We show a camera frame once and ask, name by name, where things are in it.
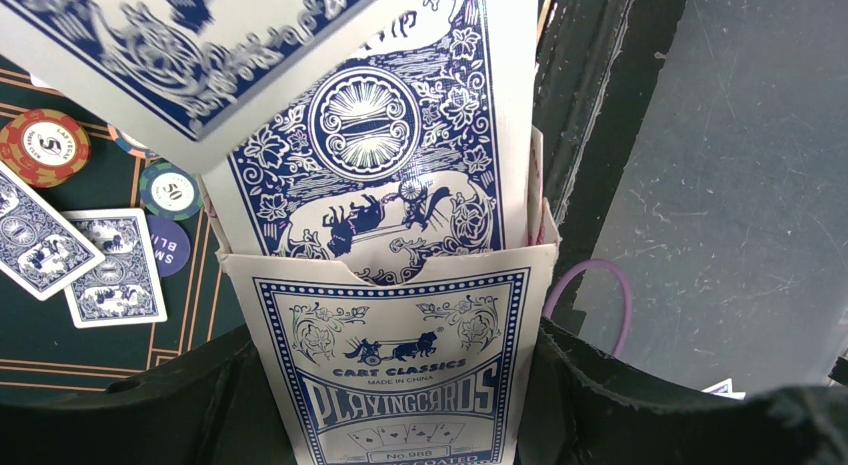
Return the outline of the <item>green blue chips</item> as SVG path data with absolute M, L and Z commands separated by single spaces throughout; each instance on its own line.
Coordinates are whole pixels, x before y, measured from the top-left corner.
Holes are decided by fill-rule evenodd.
M 139 192 L 148 212 L 172 221 L 190 219 L 203 206 L 194 177 L 165 160 L 144 168 L 139 178 Z

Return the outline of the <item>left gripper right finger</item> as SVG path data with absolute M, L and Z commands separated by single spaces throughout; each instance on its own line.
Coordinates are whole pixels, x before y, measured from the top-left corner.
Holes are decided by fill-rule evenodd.
M 539 326 L 519 464 L 844 464 L 847 390 L 720 398 L 642 372 L 553 322 Z

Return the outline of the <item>orange chips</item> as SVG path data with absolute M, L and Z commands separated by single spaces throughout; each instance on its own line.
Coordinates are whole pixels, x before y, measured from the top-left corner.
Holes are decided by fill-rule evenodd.
M 89 162 L 91 141 L 71 116 L 37 108 L 21 113 L 1 129 L 1 159 L 27 184 L 58 186 Z

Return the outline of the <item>dealt card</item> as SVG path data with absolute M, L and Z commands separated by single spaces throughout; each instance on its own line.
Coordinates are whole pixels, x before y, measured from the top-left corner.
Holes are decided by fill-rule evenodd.
M 78 329 L 168 319 L 145 214 L 138 208 L 64 213 L 105 259 L 65 289 Z

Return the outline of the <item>blue playing card deck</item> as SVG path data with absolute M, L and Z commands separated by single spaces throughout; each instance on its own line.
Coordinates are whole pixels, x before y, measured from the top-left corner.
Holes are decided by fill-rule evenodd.
M 223 254 L 298 464 L 511 464 L 559 235 L 376 286 L 337 261 Z

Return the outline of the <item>purple small blind button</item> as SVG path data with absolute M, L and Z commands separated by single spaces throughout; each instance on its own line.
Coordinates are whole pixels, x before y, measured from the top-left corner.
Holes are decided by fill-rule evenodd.
M 148 214 L 146 221 L 159 276 L 165 278 L 181 271 L 192 251 L 184 229 L 176 222 L 156 215 Z

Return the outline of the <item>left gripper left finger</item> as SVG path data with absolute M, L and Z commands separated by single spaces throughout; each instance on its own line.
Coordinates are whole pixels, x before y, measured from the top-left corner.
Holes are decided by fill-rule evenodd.
M 104 391 L 1 406 L 4 464 L 292 464 L 246 326 Z

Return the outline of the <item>stack of playing cards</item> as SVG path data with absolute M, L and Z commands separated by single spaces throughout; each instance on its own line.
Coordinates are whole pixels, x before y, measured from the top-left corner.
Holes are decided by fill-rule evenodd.
M 420 0 L 205 174 L 225 253 L 403 283 L 528 233 L 537 0 Z

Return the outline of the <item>peach blue chips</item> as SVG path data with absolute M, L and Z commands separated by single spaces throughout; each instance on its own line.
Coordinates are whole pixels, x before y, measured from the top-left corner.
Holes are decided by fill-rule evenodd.
M 156 160 L 160 158 L 160 156 L 155 151 L 141 144 L 137 140 L 133 139 L 125 132 L 117 129 L 112 124 L 108 124 L 107 129 L 111 139 L 124 152 L 136 158 L 141 158 L 145 160 Z

